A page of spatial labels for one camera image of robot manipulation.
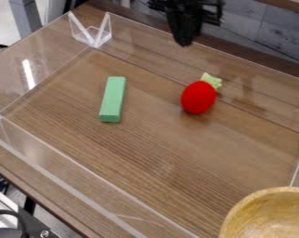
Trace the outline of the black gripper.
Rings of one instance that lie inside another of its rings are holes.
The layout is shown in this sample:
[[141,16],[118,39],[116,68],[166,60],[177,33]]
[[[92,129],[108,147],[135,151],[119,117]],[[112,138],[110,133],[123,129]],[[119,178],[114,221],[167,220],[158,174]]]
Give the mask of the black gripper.
[[190,46],[202,22],[219,25],[223,0],[149,0],[149,8],[163,12],[175,43]]

